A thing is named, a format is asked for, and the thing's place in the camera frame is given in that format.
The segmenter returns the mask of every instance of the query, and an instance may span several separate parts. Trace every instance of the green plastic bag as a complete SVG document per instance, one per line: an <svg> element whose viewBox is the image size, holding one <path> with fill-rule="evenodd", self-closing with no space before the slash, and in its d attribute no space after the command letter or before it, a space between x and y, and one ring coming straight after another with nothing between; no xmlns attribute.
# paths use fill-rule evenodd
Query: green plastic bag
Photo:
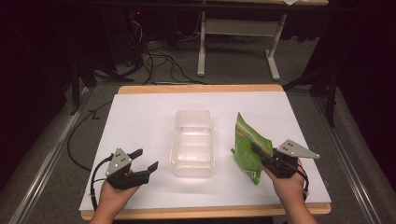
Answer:
<svg viewBox="0 0 396 224"><path fill-rule="evenodd" d="M235 148L231 149L233 158L242 170L247 174L255 185L260 182L262 173L261 158L251 150L252 144L259 147L268 158L272 158L274 151L272 142L262 137L251 128L238 113L235 125Z"/></svg>

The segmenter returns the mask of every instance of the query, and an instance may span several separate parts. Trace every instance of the gray floor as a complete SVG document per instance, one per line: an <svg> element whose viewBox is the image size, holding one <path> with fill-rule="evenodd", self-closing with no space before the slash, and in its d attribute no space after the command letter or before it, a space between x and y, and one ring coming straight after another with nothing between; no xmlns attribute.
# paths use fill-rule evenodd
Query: gray floor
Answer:
<svg viewBox="0 0 396 224"><path fill-rule="evenodd" d="M285 84L301 75L317 43L299 43L296 39L280 41L276 63L281 80L274 82L263 58L263 46L268 46L269 40L240 43L241 40L251 38L236 39L239 43L234 41L221 49L217 48L222 45L221 42L208 44L212 48L206 52L205 77L195 75L197 46L186 44L174 49L166 45L153 44L150 48L151 52L158 50L172 55L187 76L206 84ZM158 65L162 62L163 59L160 58L154 60ZM152 74L153 82L175 82L171 72L176 79L187 80L182 79L176 67L173 70L171 67L169 62L156 66ZM131 77L135 78L134 85L141 85L147 79L148 72L142 68ZM63 139L66 139L73 124L79 123L89 115L89 110L111 100L119 86L125 85L111 80L98 81L96 88L84 91L85 101L79 113L75 116L69 115L72 102L68 101L64 110L41 134L23 159L21 166L1 193L0 223L8 223L12 218L12 223L86 223L81 219L78 207L89 172L71 162ZM332 128L323 118L323 99L310 97L308 88L299 86L289 91L288 96L307 144L321 155L322 159L317 161L317 166L332 198L330 214L317 216L317 220L320 223L395 223L395 192L365 145L341 92L338 91L336 95L335 128ZM96 117L99 119L84 121L71 138L70 149L73 156L88 167L92 166L109 108L110 105L107 105L98 110ZM43 166L46 161L53 163L53 169ZM43 170L49 178L40 178ZM40 180L39 187L37 182L34 182L37 179ZM28 189L34 189L37 197L32 196ZM275 223L281 223L283 220L284 217L274 217ZM255 222L260 223L261 220L249 220L249 223Z"/></svg>

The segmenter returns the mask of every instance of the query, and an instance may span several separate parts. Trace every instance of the white board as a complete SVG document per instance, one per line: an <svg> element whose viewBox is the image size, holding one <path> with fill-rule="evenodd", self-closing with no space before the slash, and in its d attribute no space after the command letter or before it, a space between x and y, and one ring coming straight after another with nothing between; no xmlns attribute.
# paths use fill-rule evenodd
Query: white board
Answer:
<svg viewBox="0 0 396 224"><path fill-rule="evenodd" d="M214 121L215 171L209 178L180 178L172 172L169 159L175 115L181 109L210 111ZM135 171L146 170L159 161L158 170L151 174L149 183L139 189L125 209L280 204L265 172L256 186L233 159L231 148L238 112L258 133L271 139L274 147L287 139L307 147L283 91L118 94L114 97L93 168L118 147L126 153L143 148L143 155L132 163ZM314 161L302 159L302 163L310 182L306 201L330 203ZM107 166L106 163L99 169L96 179L105 177ZM93 210L89 184L80 211ZM101 181L95 183L97 198L101 185Z"/></svg>

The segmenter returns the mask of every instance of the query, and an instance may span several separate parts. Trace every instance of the wire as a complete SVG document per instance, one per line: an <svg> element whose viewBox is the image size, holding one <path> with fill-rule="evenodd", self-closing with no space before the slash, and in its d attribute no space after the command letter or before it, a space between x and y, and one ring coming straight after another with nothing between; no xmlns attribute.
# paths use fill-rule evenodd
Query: wire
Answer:
<svg viewBox="0 0 396 224"><path fill-rule="evenodd" d="M306 171L305 171L305 169L303 168L302 165L299 164L298 166L299 166L299 167L303 170L303 172L304 172L304 175L302 175L302 174L300 174L300 171L297 170L298 173L305 179L305 182L306 182L306 185L305 185L305 188L304 188L304 195L305 195L305 198L304 198L304 199L306 199L306 196L309 195L309 190L308 190L308 186L309 186L308 175L306 174Z"/></svg>
<svg viewBox="0 0 396 224"><path fill-rule="evenodd" d="M111 73L110 73L109 70L107 70L107 72L106 72L106 71L103 71L103 69L99 69L99 70L102 71L103 73L105 73L106 76L102 76L102 75L100 75L100 74L98 74L98 73L94 73L94 74L95 74L96 77L99 77L99 78L102 78L102 79L111 79L111 78L114 78L114 79L116 79L116 80L118 80L118 81L122 81L122 82L133 82L134 80L133 80L133 79L127 78L127 76L129 76L129 75L131 75L131 74L137 72L137 71L142 67L142 65L143 65L143 59L142 59L142 57L140 56L140 57L137 59L137 62L136 62L136 64L134 65L134 68L132 68L131 70L129 70L129 71L123 73L123 74L118 74L118 73L116 73L116 72L114 72L114 71L111 71Z"/></svg>
<svg viewBox="0 0 396 224"><path fill-rule="evenodd" d="M67 147L67 154L69 155L70 160L71 160L75 165L79 166L80 168L82 168L82 169L84 169L84 170L86 170L86 171L89 171L89 172L90 172L91 169L88 168L88 167L86 167L86 166L84 166L84 165L82 165L82 164L80 164L78 161L76 161L76 160L73 158L73 155L72 155L71 150L70 150L70 142L71 142L71 139L72 139L72 137L73 137L73 134L74 134L74 133L76 132L76 130L78 129L78 127L79 127L87 118L89 118L92 114L95 114L95 113L96 113L98 110L100 110L101 108L103 108L103 107L105 107L106 105L110 104L112 101L113 101L113 100L111 100L111 101L109 101L109 102L107 102L107 103L105 103L105 104L103 104L103 105L97 107L97 108L94 109L94 110L90 110L90 113L89 113L84 119L82 119L82 121L80 121L78 125L76 125L76 127L72 130L72 132L69 134L69 137L68 137L68 139L67 139L67 146L66 146L66 147Z"/></svg>
<svg viewBox="0 0 396 224"><path fill-rule="evenodd" d="M102 181L102 180L106 180L106 179L105 178L96 179L95 181L93 181L93 183L96 183L96 182Z"/></svg>
<svg viewBox="0 0 396 224"><path fill-rule="evenodd" d="M223 37L223 35L209 35L208 37L213 39L214 37ZM205 47L209 48L209 49L222 49L225 46L227 46L227 44L229 43L229 40L230 40L230 38L228 36L225 36L225 38L224 37L222 38L222 40L224 40L224 39L225 39L225 42L222 43L219 47L211 47L210 45L208 45L207 41L205 42Z"/></svg>
<svg viewBox="0 0 396 224"><path fill-rule="evenodd" d="M194 31L191 33L191 35L190 35L189 37L185 38L185 39L179 40L178 42L181 43L181 42L189 41L189 40L192 40L192 39L195 39L195 38L199 37L200 35L196 35L196 36L194 36L194 35L196 34L196 32L197 32L197 30L198 30L200 21L201 21L201 12L198 13L198 21L197 21L197 23L196 23L196 25L195 25L195 29L194 29Z"/></svg>
<svg viewBox="0 0 396 224"><path fill-rule="evenodd" d="M106 75L115 78L118 81L122 81L122 82L134 82L134 80L132 78L127 78L126 76L131 75L132 73L136 72L137 70L140 69L141 66L137 65L136 67L134 67L133 69L131 69L130 71L124 73L124 74L118 74L117 72L106 68L105 66L102 66L99 63L95 63L89 59L83 58L81 56L78 57L82 62L85 62L86 64L88 64L91 68L95 68L95 70L100 70L103 73L105 73Z"/></svg>
<svg viewBox="0 0 396 224"><path fill-rule="evenodd" d="M139 28L140 36L139 36L139 41L137 41L137 43L140 43L142 41L142 37L143 37L142 26L136 21L131 21L131 24L136 25ZM137 28L134 30L134 34L133 35L129 35L129 37L131 37L133 43L134 43L134 36L136 35L136 32L137 32Z"/></svg>
<svg viewBox="0 0 396 224"><path fill-rule="evenodd" d="M105 162L111 161L113 159L114 154L111 153L111 155L107 158L105 158L104 160L102 160L101 162L99 162L99 164L96 165L93 174L91 176L91 191L90 191L90 196L91 196L91 201L92 201L92 206L93 206L93 210L96 211L96 208L98 207L98 202L96 201L96 196L95 196L95 188L93 187L93 184L95 183L95 177L96 177L96 173L99 170L99 168L105 164Z"/></svg>
<svg viewBox="0 0 396 224"><path fill-rule="evenodd" d="M146 63L147 63L148 65L150 65L150 67L151 67L151 70L149 71L149 78L146 80L146 82L144 83L144 85L149 81L150 78L152 78L152 70L153 70L153 67L154 67L154 66L163 65L163 64L165 64L165 63L167 63L167 62L170 62L170 63L171 63L171 68L170 68L169 73L170 73L172 79L174 79L175 81L177 81L177 82L183 82L183 81L178 80L177 78L175 78L175 76L174 76L174 74L173 74L173 72L172 72L173 69L174 69L174 67L176 66L176 67L179 69L181 75L182 75L184 78L186 78L186 79L188 80L187 82L189 82L190 84L191 84L191 83L196 83L196 84L203 84L203 85L205 85L204 82L201 82L201 81L199 81L199 80L195 80L195 79L192 79L192 78L186 76L186 74L185 74L184 71L183 71L183 68L176 62L176 60L175 60L172 56L166 55L166 54L164 54L164 53L162 53L162 52L160 52L160 51L153 51L153 52L150 52L149 48L147 48L147 51L143 51L143 53L146 53L146 54L148 55L148 59L147 59ZM154 59L156 59L156 58L164 59L164 61L161 62L160 64L155 65L155 64L154 64Z"/></svg>
<svg viewBox="0 0 396 224"><path fill-rule="evenodd" d="M158 49L163 48L163 43L164 43L164 41L161 41L161 40L149 41L149 42L147 43L147 48L149 47L149 45L157 44L157 43L160 43L161 45L160 45L159 47L155 48L155 49L150 49L151 51L156 51L156 50L158 50Z"/></svg>

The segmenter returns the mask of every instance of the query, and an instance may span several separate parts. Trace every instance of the human hand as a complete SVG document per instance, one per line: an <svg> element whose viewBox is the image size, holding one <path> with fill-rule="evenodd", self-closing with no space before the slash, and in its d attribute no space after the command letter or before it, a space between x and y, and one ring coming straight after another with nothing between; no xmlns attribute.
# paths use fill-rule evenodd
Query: human hand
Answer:
<svg viewBox="0 0 396 224"><path fill-rule="evenodd" d="M262 169L273 181L274 189L279 200L284 205L289 205L292 203L304 202L304 179L299 174L294 174L290 178L277 178L270 170L262 165Z"/></svg>
<svg viewBox="0 0 396 224"><path fill-rule="evenodd" d="M293 224L316 224L315 218L309 212L304 202L304 178L299 174L294 174L290 178L277 178L270 170L262 165L262 169L273 181L276 195L285 208L288 223Z"/></svg>
<svg viewBox="0 0 396 224"><path fill-rule="evenodd" d="M99 204L90 224L112 223L114 217L125 207L138 189L139 186L124 190L114 189L107 181L104 181Z"/></svg>

